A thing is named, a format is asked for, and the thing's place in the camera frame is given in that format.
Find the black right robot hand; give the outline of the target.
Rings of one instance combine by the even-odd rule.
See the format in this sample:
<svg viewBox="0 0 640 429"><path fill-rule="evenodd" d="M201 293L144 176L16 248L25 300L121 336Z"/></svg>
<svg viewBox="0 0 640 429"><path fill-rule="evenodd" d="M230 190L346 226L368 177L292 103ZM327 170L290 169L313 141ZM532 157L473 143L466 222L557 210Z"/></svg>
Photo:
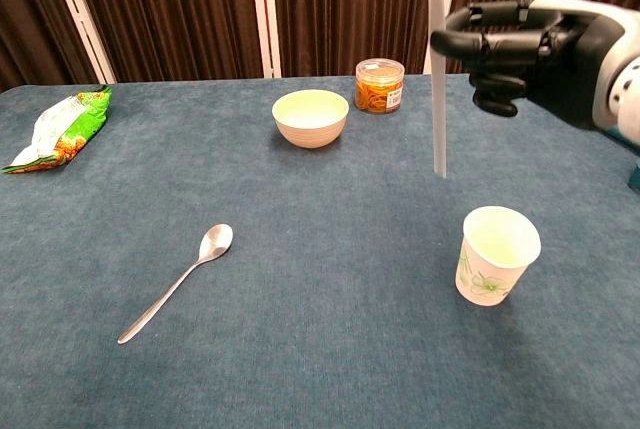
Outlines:
<svg viewBox="0 0 640 429"><path fill-rule="evenodd" d="M520 98L581 129L618 123L609 104L634 32L623 10L586 0L476 2L449 14L432 49L462 63L480 109L514 117Z"/></svg>

